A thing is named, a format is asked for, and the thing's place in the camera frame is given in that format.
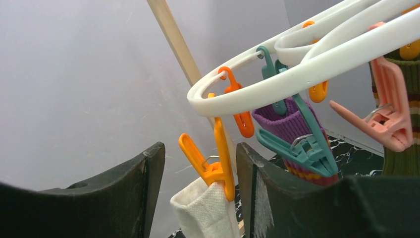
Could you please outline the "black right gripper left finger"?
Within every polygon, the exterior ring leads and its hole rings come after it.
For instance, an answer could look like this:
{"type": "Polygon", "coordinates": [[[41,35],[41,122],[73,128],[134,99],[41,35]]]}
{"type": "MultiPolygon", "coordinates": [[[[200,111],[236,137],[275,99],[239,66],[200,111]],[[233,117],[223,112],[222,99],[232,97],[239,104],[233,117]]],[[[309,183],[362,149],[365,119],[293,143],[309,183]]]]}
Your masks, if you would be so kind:
{"type": "Polygon", "coordinates": [[[136,157],[68,188],[0,185],[3,238],[147,238],[165,165],[157,142],[136,157]]]}

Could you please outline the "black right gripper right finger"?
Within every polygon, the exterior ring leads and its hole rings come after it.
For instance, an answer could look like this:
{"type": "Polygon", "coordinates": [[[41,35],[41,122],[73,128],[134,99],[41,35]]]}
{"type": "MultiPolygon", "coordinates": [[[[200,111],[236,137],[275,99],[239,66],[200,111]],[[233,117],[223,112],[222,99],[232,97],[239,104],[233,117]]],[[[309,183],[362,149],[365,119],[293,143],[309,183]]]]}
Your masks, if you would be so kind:
{"type": "Polygon", "coordinates": [[[249,238],[417,238],[419,177],[345,177],[323,187],[236,149],[245,234],[249,238]]]}

